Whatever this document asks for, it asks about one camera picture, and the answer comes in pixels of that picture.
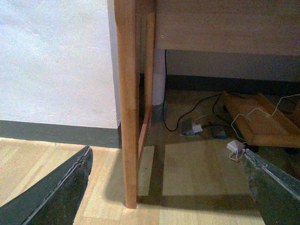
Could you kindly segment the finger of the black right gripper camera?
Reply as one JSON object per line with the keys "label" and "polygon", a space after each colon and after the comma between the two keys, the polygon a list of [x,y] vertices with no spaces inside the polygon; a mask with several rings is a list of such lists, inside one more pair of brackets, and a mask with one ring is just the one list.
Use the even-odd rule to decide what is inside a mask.
{"label": "finger of the black right gripper camera", "polygon": [[242,164],[259,212],[267,225],[300,223],[300,181],[245,149]]}

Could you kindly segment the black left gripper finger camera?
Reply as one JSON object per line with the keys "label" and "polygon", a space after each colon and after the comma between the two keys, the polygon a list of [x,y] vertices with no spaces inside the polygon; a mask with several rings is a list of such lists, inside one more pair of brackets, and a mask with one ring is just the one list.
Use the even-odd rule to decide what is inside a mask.
{"label": "black left gripper finger camera", "polygon": [[93,151],[85,146],[0,208],[2,225],[71,225],[88,186]]}

